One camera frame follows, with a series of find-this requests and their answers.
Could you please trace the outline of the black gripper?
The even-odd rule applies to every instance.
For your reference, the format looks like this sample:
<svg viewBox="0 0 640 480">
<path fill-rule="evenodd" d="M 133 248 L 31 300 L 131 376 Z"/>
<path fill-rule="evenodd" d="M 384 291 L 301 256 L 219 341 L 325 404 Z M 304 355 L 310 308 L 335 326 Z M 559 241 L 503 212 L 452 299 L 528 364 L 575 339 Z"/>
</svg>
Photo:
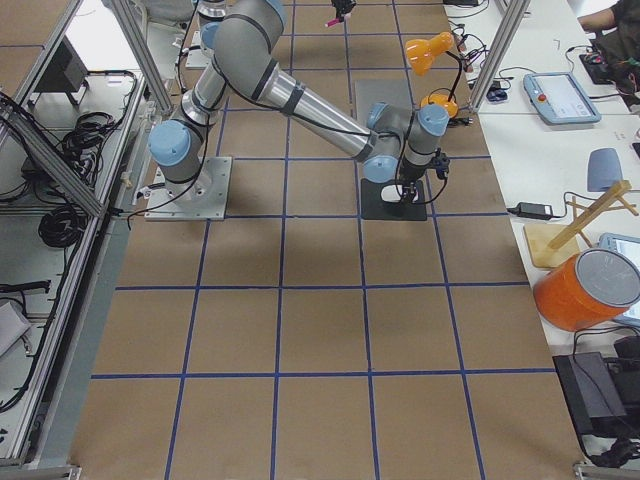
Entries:
<svg viewBox="0 0 640 480">
<path fill-rule="evenodd" d="M 401 170 L 398 174 L 398 185 L 402 185 L 410 192 L 410 200 L 417 202 L 419 196 L 424 195 L 424 186 L 422 178 L 424 177 L 424 170 Z M 405 189 L 399 190 L 400 199 L 407 198 Z"/>
<path fill-rule="evenodd" d="M 331 0 L 336 15 L 348 15 L 356 6 L 355 0 Z"/>
</svg>

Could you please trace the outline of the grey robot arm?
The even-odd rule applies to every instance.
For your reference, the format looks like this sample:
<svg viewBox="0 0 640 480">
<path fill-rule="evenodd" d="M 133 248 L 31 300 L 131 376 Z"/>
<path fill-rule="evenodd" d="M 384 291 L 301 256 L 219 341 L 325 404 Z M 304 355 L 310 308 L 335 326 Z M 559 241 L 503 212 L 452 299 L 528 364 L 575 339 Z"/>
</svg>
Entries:
<svg viewBox="0 0 640 480">
<path fill-rule="evenodd" d="M 366 124 L 358 124 L 280 67 L 272 50 L 285 22 L 278 1 L 238 1 L 214 23 L 210 64 L 174 116 L 149 136 L 151 155 L 175 196 L 200 177 L 204 162 L 198 153 L 231 92 L 301 123 L 360 162 L 367 180 L 395 184 L 402 203 L 414 199 L 415 186 L 427 170 L 447 180 L 449 159 L 440 140 L 449 115 L 442 106 L 412 110 L 378 102 Z"/>
<path fill-rule="evenodd" d="M 247 102 L 302 124 L 362 163 L 365 178 L 381 185 L 387 202 L 411 204 L 424 169 L 404 151 L 426 134 L 415 113 L 385 102 L 371 106 L 364 126 L 281 69 L 273 47 L 286 23 L 279 1 L 201 1 L 196 7 L 203 46 L 212 60 L 198 81 L 228 87 Z"/>
</svg>

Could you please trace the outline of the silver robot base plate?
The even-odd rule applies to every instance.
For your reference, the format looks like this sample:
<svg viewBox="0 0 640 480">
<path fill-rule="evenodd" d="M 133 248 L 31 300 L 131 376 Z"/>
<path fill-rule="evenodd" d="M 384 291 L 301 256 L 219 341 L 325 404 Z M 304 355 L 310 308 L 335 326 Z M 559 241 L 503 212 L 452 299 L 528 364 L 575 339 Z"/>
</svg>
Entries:
<svg viewBox="0 0 640 480">
<path fill-rule="evenodd" d="M 150 193 L 144 217 L 149 221 L 199 221 L 225 219 L 233 159 L 206 157 L 195 184 L 167 182 L 160 167 L 155 181 L 163 186 Z"/>
</svg>

